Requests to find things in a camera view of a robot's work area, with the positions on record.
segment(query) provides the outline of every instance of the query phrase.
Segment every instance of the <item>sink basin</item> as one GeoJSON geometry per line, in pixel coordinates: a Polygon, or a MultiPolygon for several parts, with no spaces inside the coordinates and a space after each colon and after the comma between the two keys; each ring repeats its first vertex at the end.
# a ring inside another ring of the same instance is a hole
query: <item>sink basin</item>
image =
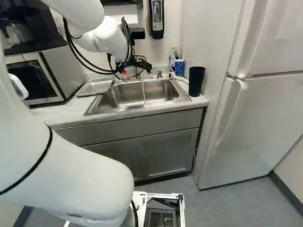
{"type": "Polygon", "coordinates": [[[103,114],[131,109],[153,108],[161,105],[172,105],[191,101],[180,85],[169,79],[147,79],[122,82],[115,81],[102,96],[97,96],[86,113],[87,115],[103,114]]]}

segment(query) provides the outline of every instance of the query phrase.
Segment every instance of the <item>countertop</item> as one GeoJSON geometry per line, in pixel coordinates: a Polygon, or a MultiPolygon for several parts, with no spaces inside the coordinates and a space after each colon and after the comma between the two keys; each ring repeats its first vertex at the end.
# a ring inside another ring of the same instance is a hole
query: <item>countertop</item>
{"type": "MultiPolygon", "coordinates": [[[[188,84],[180,80],[177,80],[177,82],[188,94],[188,84]]],[[[31,112],[39,117],[44,123],[49,125],[52,129],[59,129],[208,106],[208,100],[206,97],[200,95],[199,97],[190,97],[192,100],[191,102],[180,102],[178,104],[159,106],[148,110],[134,109],[115,113],[102,113],[98,115],[83,116],[94,98],[95,96],[81,98],[74,96],[63,105],[35,108],[31,109],[31,112]]]]}

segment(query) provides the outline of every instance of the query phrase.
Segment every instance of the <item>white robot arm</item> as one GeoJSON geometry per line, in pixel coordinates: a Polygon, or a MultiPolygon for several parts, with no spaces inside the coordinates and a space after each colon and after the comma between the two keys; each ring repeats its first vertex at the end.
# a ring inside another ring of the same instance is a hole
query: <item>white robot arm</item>
{"type": "MultiPolygon", "coordinates": [[[[80,46],[125,60],[126,38],[99,0],[42,1],[69,21],[80,46]]],[[[133,197],[131,171],[36,119],[14,91],[3,53],[0,64],[0,201],[45,209],[83,226],[120,226],[133,197]]]]}
{"type": "Polygon", "coordinates": [[[73,41],[91,52],[107,52],[124,62],[130,46],[118,23],[105,16],[100,0],[42,0],[68,21],[73,41]]]}

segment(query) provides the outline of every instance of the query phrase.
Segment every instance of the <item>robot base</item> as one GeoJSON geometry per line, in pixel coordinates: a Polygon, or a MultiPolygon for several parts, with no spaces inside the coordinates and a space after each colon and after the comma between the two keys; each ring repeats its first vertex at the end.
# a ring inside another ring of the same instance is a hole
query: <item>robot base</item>
{"type": "MultiPolygon", "coordinates": [[[[162,203],[162,205],[171,207],[171,210],[175,210],[178,213],[178,218],[176,224],[173,227],[185,227],[185,204],[183,194],[156,194],[156,193],[146,193],[146,192],[134,192],[133,201],[137,208],[138,214],[138,226],[139,227],[154,227],[150,225],[150,221],[146,220],[150,218],[150,212],[146,215],[148,209],[148,203],[154,200],[156,202],[162,203]]],[[[70,221],[66,221],[64,227],[72,227],[70,221]]],[[[121,227],[135,227],[134,214],[131,206],[129,208],[129,213],[126,215],[125,221],[121,227]]]]}

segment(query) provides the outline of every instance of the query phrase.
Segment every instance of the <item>black cup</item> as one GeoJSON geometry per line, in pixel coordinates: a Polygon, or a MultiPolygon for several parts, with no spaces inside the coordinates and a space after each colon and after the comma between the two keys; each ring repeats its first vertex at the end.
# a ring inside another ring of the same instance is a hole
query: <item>black cup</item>
{"type": "Polygon", "coordinates": [[[198,97],[201,93],[202,82],[204,78],[204,67],[190,67],[189,68],[189,95],[198,97]]]}

